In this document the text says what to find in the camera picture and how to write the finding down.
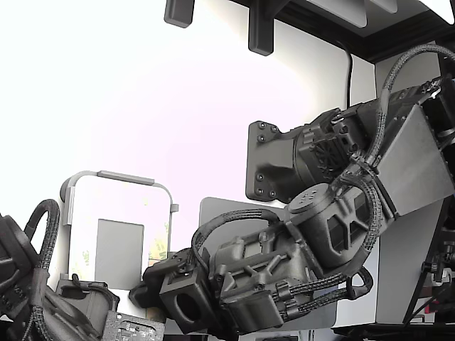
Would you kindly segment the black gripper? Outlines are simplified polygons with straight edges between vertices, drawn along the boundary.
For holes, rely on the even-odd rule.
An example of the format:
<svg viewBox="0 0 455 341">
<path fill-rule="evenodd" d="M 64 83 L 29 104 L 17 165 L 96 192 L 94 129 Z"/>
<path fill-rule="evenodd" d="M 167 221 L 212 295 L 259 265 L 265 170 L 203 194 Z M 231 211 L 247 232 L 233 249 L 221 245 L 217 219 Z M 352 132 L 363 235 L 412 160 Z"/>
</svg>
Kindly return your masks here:
<svg viewBox="0 0 455 341">
<path fill-rule="evenodd" d="M 197 266 L 198 260 L 191 248 L 158 261 L 145 270 L 141 282 L 130 290 L 130 301 L 140 308 L 168 309 L 174 299 L 181 309 L 199 309 L 195 299 L 186 292 L 177 294 L 176 290 L 169 288 L 172 280 L 185 279 Z"/>
</svg>

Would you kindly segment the holder gripper black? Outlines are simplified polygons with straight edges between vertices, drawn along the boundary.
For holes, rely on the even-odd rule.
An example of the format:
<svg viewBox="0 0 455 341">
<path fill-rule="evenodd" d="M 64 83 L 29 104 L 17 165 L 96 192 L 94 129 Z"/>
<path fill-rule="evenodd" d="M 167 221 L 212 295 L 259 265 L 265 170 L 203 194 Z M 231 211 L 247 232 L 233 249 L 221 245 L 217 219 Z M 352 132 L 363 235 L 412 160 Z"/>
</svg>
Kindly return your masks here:
<svg viewBox="0 0 455 341">
<path fill-rule="evenodd" d="M 116 311 L 120 297 L 105 282 L 82 281 L 76 274 L 61 278 L 56 293 L 81 311 L 96 331 L 103 331 L 109 311 Z"/>
</svg>

